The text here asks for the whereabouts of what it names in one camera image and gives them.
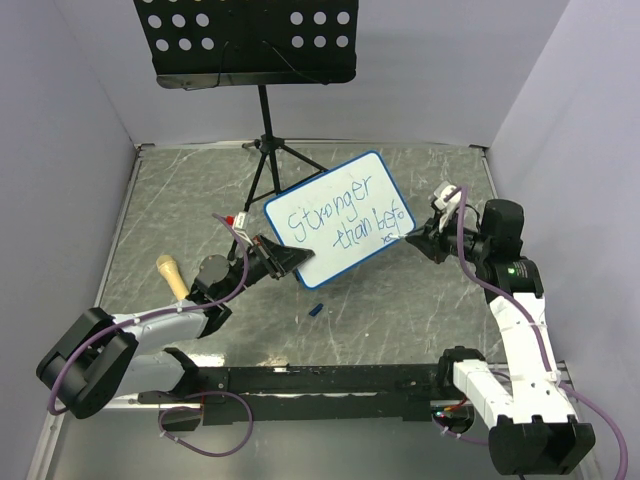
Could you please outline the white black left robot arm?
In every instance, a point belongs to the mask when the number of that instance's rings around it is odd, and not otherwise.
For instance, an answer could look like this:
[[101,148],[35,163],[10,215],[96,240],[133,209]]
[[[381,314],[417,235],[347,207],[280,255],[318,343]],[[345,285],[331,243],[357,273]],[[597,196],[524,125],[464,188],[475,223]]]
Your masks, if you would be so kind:
[[189,400],[201,375],[175,343],[215,333],[232,314],[228,301],[266,277],[286,276],[313,255],[258,235],[234,260],[206,257],[186,298],[172,305],[119,315],[86,310],[36,368],[51,391],[49,412],[85,419],[116,397],[151,391]]

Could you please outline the blue marker cap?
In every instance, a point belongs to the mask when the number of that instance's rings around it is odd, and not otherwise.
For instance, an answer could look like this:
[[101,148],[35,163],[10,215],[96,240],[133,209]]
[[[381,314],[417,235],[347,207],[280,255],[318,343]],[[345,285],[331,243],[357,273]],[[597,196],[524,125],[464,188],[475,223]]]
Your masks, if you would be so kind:
[[317,304],[315,307],[311,309],[311,311],[309,312],[309,315],[311,317],[317,316],[320,313],[320,311],[323,309],[323,307],[324,305],[322,303]]

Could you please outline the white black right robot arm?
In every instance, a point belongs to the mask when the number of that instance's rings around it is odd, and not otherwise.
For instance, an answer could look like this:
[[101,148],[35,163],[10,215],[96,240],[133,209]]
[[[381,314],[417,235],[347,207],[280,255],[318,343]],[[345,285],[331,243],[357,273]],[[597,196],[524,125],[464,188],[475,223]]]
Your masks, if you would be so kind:
[[474,349],[446,350],[436,375],[448,398],[463,394],[487,425],[488,447],[502,475],[567,475],[595,445],[560,386],[536,264],[523,256],[524,210],[512,201],[485,204],[478,230],[460,228],[460,198],[434,200],[434,215],[406,240],[434,263],[456,256],[474,266],[500,331],[510,385],[504,387]]

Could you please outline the blue framed whiteboard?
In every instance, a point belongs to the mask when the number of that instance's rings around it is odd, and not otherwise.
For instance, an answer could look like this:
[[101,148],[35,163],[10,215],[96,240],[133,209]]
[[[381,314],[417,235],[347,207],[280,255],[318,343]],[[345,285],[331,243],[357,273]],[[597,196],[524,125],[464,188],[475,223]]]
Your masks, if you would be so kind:
[[267,201],[264,214],[278,241],[311,249],[297,269],[316,290],[399,240],[416,220],[383,157],[368,151]]

